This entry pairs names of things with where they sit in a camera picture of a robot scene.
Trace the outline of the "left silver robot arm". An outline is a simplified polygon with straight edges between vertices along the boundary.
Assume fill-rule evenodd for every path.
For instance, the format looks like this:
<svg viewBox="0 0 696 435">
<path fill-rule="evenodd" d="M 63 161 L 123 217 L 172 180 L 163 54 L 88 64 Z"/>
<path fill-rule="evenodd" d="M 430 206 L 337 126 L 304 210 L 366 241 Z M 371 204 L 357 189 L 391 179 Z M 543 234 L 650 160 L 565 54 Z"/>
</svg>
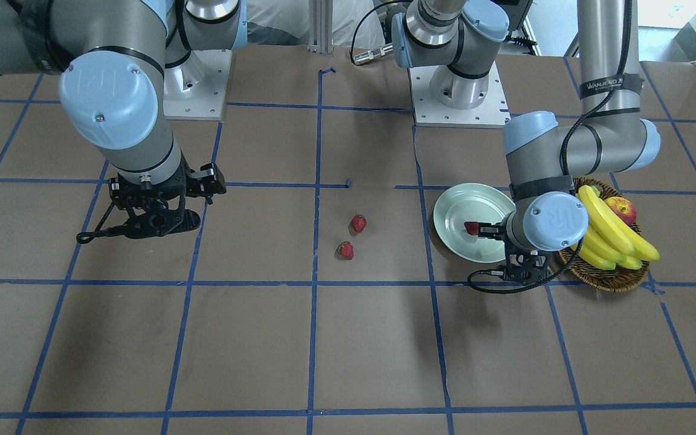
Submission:
<svg viewBox="0 0 696 435">
<path fill-rule="evenodd" d="M 554 113 L 533 111 L 503 127 L 515 210 L 478 236 L 500 240 L 505 263 L 487 270 L 523 292 L 548 283 L 547 260 L 577 245 L 591 212 L 575 196 L 574 178 L 636 170 L 657 157 L 657 127 L 640 116 L 643 79 L 638 60 L 636 2 L 579 1 L 582 115 L 561 126 Z M 391 22 L 395 61 L 403 68 L 436 66 L 437 101 L 458 109 L 483 100 L 489 70 L 508 35 L 508 15 L 491 1 L 414 1 Z"/>
</svg>

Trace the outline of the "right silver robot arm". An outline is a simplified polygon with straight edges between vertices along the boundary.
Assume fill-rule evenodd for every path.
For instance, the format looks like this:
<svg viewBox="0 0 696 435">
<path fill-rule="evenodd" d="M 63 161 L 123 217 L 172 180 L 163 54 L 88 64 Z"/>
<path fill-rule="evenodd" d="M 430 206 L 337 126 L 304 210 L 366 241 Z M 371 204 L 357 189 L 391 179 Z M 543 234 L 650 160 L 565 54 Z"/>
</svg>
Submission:
<svg viewBox="0 0 696 435">
<path fill-rule="evenodd" d="M 246 16 L 244 1 L 0 1 L 0 76 L 59 76 L 70 121 L 118 171 L 110 208 L 127 220 L 80 244 L 193 231 L 201 216 L 186 199 L 226 193 L 215 163 L 190 168 L 165 102 L 209 91 L 196 53 L 244 47 Z"/>
</svg>

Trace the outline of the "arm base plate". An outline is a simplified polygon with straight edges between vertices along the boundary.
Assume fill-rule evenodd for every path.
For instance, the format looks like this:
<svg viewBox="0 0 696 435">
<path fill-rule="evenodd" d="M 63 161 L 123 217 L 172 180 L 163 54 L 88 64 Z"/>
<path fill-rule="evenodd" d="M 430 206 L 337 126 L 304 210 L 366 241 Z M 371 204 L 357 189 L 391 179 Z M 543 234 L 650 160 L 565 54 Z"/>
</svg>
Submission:
<svg viewBox="0 0 696 435">
<path fill-rule="evenodd" d="M 164 115 L 169 120 L 221 121 L 231 50 L 191 51 L 167 63 L 164 77 Z"/>
<path fill-rule="evenodd" d="M 501 129 L 511 120 L 496 63 L 478 79 L 447 66 L 412 67 L 408 75 L 416 126 Z"/>
</svg>

